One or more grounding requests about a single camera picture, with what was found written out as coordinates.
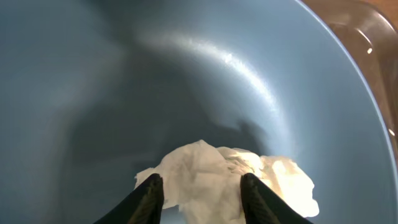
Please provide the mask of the white tissue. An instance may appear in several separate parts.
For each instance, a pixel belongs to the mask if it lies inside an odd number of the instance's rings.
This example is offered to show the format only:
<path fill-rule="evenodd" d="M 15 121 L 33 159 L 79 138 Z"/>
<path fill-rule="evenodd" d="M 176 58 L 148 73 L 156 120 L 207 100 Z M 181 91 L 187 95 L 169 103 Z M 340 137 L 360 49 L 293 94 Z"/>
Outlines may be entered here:
<path fill-rule="evenodd" d="M 320 212 L 313 199 L 314 183 L 287 157 L 258 156 L 200 140 L 170 152 L 157 167 L 137 173 L 136 185 L 155 173 L 163 178 L 163 208 L 177 206 L 187 223 L 244 223 L 239 185 L 246 173 L 253 173 L 304 218 Z"/>

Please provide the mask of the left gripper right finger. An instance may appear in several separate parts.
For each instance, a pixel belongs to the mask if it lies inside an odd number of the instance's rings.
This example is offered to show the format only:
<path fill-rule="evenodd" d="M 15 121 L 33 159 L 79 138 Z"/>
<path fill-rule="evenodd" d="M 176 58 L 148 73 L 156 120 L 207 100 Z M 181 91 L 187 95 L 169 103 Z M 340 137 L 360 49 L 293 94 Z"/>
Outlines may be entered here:
<path fill-rule="evenodd" d="M 240 189 L 247 224 L 312 224 L 253 173 L 241 176 Z"/>

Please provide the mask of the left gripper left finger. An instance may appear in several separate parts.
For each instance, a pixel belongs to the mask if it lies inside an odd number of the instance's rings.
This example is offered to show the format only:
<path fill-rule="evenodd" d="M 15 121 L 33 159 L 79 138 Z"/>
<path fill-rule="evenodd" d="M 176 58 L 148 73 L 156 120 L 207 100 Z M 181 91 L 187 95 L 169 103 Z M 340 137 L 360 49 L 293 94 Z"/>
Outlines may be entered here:
<path fill-rule="evenodd" d="M 163 204 L 163 179 L 154 173 L 94 224 L 159 224 Z"/>

